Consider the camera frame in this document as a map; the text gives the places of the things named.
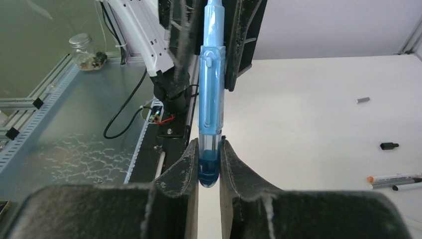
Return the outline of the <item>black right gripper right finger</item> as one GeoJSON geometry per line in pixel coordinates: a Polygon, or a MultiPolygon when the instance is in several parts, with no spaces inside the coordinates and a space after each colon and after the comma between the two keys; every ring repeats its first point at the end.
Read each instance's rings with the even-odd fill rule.
{"type": "Polygon", "coordinates": [[[404,220],[383,194],[285,191],[220,145],[220,214],[224,239],[409,239],[404,220]]]}

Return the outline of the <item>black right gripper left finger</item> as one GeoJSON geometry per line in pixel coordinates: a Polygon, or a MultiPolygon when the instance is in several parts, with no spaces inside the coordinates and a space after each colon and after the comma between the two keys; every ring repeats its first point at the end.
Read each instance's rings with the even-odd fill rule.
{"type": "Polygon", "coordinates": [[[6,239],[195,239],[199,141],[149,183],[57,185],[32,193],[6,239]]]}

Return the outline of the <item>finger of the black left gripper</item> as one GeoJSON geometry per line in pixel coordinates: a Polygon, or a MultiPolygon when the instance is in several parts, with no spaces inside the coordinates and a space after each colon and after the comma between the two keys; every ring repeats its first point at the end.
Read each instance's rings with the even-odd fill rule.
{"type": "Polygon", "coordinates": [[[158,16],[169,42],[174,62],[174,80],[178,86],[188,83],[191,58],[197,50],[197,38],[205,0],[159,0],[158,16]]]}
{"type": "Polygon", "coordinates": [[[225,0],[225,89],[233,92],[237,78],[252,67],[252,59],[267,0],[225,0]]]}

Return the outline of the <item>light blue correction tape pen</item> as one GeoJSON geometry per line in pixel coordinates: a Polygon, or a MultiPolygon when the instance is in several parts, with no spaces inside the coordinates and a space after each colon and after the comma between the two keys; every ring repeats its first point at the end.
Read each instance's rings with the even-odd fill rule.
{"type": "Polygon", "coordinates": [[[220,0],[204,8],[203,44],[199,72],[199,182],[212,187],[219,178],[224,108],[224,14],[220,0]]]}

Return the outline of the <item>black pen cap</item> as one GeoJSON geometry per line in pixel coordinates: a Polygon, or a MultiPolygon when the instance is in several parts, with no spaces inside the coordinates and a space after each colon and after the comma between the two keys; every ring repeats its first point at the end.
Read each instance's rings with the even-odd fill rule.
{"type": "Polygon", "coordinates": [[[393,143],[393,142],[384,142],[384,143],[380,144],[380,148],[382,150],[392,150],[392,149],[395,149],[399,146],[400,145],[398,143],[393,143]]]}

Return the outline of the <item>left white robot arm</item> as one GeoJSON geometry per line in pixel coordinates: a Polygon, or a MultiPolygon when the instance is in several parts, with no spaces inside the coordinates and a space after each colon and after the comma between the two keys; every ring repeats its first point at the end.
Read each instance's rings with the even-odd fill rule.
{"type": "MultiPolygon", "coordinates": [[[[185,91],[193,56],[203,46],[205,0],[106,0],[128,49],[142,56],[154,94],[166,110],[187,107],[185,91]]],[[[252,66],[265,0],[224,0],[224,87],[233,91],[237,78],[252,66]]]]}

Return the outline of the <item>white pen orange end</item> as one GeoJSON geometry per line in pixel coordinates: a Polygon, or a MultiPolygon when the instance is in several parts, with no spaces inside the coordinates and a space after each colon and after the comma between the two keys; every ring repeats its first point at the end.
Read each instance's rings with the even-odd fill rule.
{"type": "Polygon", "coordinates": [[[381,175],[381,176],[368,176],[366,178],[368,183],[380,183],[395,180],[405,180],[409,178],[421,177],[421,173],[404,173],[404,174],[392,174],[392,175],[381,175]]]}

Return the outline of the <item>grey pen cap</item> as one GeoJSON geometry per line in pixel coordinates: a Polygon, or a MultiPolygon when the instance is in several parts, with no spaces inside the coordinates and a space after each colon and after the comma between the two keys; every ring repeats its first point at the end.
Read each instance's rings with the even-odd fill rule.
{"type": "Polygon", "coordinates": [[[370,99],[370,97],[359,98],[359,99],[357,99],[357,100],[356,100],[356,103],[357,103],[357,104],[361,104],[361,103],[368,102],[368,101],[370,101],[370,100],[371,100],[371,99],[370,99]]]}

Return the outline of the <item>black checkered pen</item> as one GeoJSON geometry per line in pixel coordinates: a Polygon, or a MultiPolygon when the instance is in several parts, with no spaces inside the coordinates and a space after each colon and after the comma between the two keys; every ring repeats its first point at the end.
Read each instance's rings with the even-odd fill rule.
{"type": "Polygon", "coordinates": [[[421,178],[409,178],[404,180],[396,180],[396,181],[387,181],[383,183],[375,183],[370,185],[370,189],[381,189],[381,188],[388,188],[398,185],[407,185],[407,184],[414,184],[421,182],[421,178]]]}

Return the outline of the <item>glass jar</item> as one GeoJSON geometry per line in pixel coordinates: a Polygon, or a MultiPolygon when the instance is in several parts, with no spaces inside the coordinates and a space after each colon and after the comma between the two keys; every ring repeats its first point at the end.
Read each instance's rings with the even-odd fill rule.
{"type": "Polygon", "coordinates": [[[80,33],[69,39],[71,56],[82,71],[100,70],[107,61],[107,55],[87,33],[80,33]]]}

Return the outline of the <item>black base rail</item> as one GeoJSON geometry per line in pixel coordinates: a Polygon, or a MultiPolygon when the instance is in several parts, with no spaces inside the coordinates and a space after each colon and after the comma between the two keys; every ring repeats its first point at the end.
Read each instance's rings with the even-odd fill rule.
{"type": "Polygon", "coordinates": [[[169,169],[188,146],[199,91],[198,57],[195,56],[191,63],[190,85],[186,90],[186,111],[170,119],[163,104],[157,99],[152,100],[152,107],[161,110],[160,118],[157,123],[147,119],[143,124],[124,184],[153,181],[169,169]]]}

